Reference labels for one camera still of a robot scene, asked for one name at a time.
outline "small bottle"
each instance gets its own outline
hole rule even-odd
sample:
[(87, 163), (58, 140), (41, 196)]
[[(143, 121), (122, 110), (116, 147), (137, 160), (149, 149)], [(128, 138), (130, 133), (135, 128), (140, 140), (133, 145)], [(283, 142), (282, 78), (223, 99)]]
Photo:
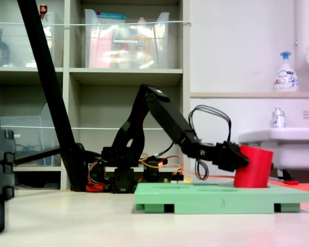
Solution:
[(279, 68), (273, 89), (276, 92), (297, 92), (299, 90), (298, 77), (288, 60), (291, 53), (284, 51), (280, 55), (283, 57), (283, 63)]
[(137, 41), (136, 44), (136, 65), (137, 68), (150, 68), (149, 64), (149, 45), (150, 39), (147, 35), (145, 35), (146, 30), (146, 21), (143, 17), (141, 17), (138, 21), (138, 35), (136, 35), (135, 39)]
[(285, 128), (285, 112), (280, 108), (275, 108), (272, 112), (272, 125), (274, 128)]
[(9, 47), (2, 41), (2, 29), (0, 28), (0, 66), (9, 64)]
[(48, 11), (47, 5), (41, 4), (39, 10), (41, 22), (43, 21), (47, 11)]

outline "green base plate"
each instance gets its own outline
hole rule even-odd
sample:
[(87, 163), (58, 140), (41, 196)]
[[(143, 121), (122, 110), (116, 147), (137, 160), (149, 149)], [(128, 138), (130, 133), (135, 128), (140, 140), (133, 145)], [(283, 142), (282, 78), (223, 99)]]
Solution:
[(269, 185), (236, 188), (224, 184), (140, 183), (135, 191), (136, 209), (146, 213), (260, 214), (299, 212), (309, 202), (309, 192)]

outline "red cylinder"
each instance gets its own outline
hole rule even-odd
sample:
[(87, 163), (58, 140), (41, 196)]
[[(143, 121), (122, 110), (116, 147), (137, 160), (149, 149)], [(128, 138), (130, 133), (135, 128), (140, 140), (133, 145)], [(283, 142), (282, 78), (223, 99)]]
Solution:
[(273, 152), (242, 145), (241, 153), (249, 159), (249, 163), (246, 167), (240, 167), (236, 170), (233, 185), (240, 188), (266, 188), (271, 171)]

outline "white wall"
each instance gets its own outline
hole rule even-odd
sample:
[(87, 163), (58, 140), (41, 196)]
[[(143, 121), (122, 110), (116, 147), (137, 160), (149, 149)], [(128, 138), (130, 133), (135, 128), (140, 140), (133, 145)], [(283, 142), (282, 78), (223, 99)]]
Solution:
[[(191, 92), (272, 91), (280, 53), (291, 51), (294, 63), (294, 11), (292, 0), (192, 0)], [(309, 81), (300, 88), (309, 92)], [(241, 133), (269, 128), (275, 107), (286, 112), (287, 127), (309, 127), (302, 116), (309, 99), (192, 99), (191, 109), (198, 104), (230, 116), (233, 142)], [(216, 116), (195, 114), (194, 122), (204, 142), (228, 136), (228, 125)], [(209, 169), (212, 175), (229, 174)]]
[(293, 0), (192, 0), (191, 92), (272, 91), (280, 53), (295, 56), (294, 11)]

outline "clear plastic box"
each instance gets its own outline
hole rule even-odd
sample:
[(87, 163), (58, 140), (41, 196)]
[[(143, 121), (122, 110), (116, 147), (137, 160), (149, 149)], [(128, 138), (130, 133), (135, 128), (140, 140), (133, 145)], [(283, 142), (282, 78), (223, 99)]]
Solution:
[(94, 10), (85, 10), (86, 68), (167, 68), (169, 13), (156, 24), (101, 25)]
[[(50, 54), (55, 67), (63, 65), (63, 26), (52, 24), (61, 23), (55, 13), (47, 13), (43, 19), (43, 28), (47, 38)], [(7, 63), (0, 66), (7, 67), (37, 67), (27, 32), (24, 25), (4, 23), (0, 24), (2, 42), (8, 46), (9, 58)]]
[[(2, 129), (14, 132), (17, 157), (59, 146), (47, 104), (40, 116), (0, 117), (0, 125)], [(60, 155), (53, 155), (24, 165), (60, 166), (60, 164)]]

